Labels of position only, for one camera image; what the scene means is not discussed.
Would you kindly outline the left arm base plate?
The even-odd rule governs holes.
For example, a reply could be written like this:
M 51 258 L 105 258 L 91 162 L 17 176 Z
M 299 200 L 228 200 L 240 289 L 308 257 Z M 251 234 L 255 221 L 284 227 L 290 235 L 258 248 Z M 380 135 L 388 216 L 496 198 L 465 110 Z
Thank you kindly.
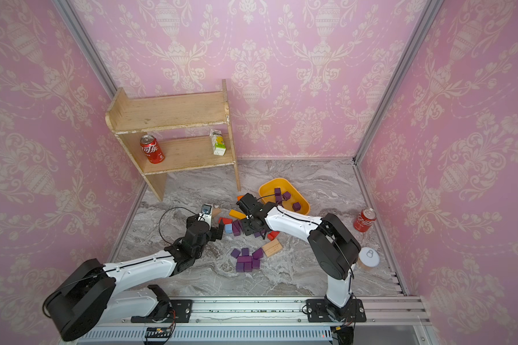
M 132 323 L 188 323 L 192 312 L 193 300 L 175 299 L 159 302 L 147 316 L 133 316 Z

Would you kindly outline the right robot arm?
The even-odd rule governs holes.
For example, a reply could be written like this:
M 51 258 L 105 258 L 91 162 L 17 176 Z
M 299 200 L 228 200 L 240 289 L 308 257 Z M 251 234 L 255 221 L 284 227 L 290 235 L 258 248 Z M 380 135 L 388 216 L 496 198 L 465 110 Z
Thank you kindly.
M 245 235 L 272 231 L 288 234 L 309 244 L 318 265 L 327 274 L 325 308 L 334 321 L 358 317 L 360 306 L 352 292 L 354 269 L 361 245 L 335 214 L 306 216 L 273 202 L 263 203 L 245 194 L 237 206 L 245 214 L 240 221 Z

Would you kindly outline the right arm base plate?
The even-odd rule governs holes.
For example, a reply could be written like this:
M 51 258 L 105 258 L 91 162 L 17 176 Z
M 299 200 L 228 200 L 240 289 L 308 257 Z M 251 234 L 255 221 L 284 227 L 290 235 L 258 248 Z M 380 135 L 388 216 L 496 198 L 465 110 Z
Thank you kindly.
M 326 298 L 307 299 L 302 308 L 310 323 L 365 323 L 367 317 L 362 300 L 351 298 L 340 308 Z

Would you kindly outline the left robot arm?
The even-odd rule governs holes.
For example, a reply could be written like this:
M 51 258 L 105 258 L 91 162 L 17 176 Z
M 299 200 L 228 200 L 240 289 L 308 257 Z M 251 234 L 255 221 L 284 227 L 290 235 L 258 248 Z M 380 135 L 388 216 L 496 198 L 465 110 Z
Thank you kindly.
M 185 313 L 176 310 L 155 281 L 190 268 L 206 245 L 223 234 L 224 224 L 213 227 L 200 216 L 191 216 L 184 236 L 155 254 L 119 263 L 86 260 L 45 299 L 43 313 L 65 342 L 81 338 L 101 323 L 125 319 L 174 327 Z

